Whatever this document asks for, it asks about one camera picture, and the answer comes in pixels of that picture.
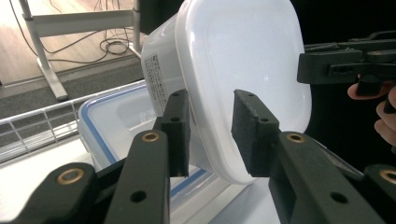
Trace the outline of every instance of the hand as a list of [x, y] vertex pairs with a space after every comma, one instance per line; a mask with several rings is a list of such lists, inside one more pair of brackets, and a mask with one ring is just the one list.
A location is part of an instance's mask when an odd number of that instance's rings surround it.
[[[381, 91], [377, 96], [358, 96], [356, 90], [358, 84], [354, 84], [347, 90], [347, 94], [354, 100], [368, 100], [378, 98], [388, 93], [389, 102], [393, 107], [396, 108], [396, 87], [391, 86], [391, 82], [387, 82], [382, 85]], [[375, 130], [385, 139], [389, 144], [396, 146], [396, 114], [385, 114], [384, 113], [385, 102], [381, 102], [376, 107], [376, 113], [381, 118], [379, 119], [374, 127]]]

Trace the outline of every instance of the printed label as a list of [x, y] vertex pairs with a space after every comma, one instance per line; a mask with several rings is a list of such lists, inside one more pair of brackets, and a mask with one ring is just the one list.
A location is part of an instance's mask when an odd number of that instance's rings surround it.
[[166, 107], [168, 93], [163, 84], [163, 72], [161, 71], [158, 55], [153, 54], [145, 59], [147, 70], [147, 81], [152, 91], [152, 98], [155, 104], [161, 108], [163, 112]]

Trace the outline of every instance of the metal rack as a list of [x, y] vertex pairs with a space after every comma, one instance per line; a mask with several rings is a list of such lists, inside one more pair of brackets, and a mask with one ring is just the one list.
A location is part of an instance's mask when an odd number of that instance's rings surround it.
[[77, 134], [78, 109], [85, 101], [136, 83], [0, 119], [0, 163]]

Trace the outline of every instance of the black machine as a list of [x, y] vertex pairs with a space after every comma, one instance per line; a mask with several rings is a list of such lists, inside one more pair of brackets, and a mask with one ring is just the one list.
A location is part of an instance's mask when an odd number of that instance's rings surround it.
[[[395, 61], [396, 32], [305, 46], [298, 81], [353, 83], [361, 75], [358, 94], [376, 95], [396, 80]], [[188, 93], [173, 93], [125, 160], [97, 174], [83, 163], [58, 168], [10, 223], [169, 223], [169, 178], [188, 175], [189, 114]], [[396, 167], [370, 165], [360, 175], [335, 165], [310, 136], [278, 127], [254, 92], [234, 92], [233, 138], [248, 172], [270, 178], [282, 223], [396, 223]]]

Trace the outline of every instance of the plastic container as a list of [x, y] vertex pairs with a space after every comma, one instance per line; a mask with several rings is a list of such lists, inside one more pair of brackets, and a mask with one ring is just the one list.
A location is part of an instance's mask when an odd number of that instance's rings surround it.
[[157, 115], [169, 94], [189, 92], [191, 153], [196, 153], [191, 164], [247, 184], [254, 178], [231, 135], [233, 91], [258, 95], [282, 131], [304, 132], [311, 93], [296, 81], [303, 52], [299, 22], [288, 0], [187, 0], [150, 34], [141, 56]]
[[134, 136], [151, 129], [156, 119], [145, 81], [87, 101], [78, 116], [78, 132], [96, 171], [125, 158]]

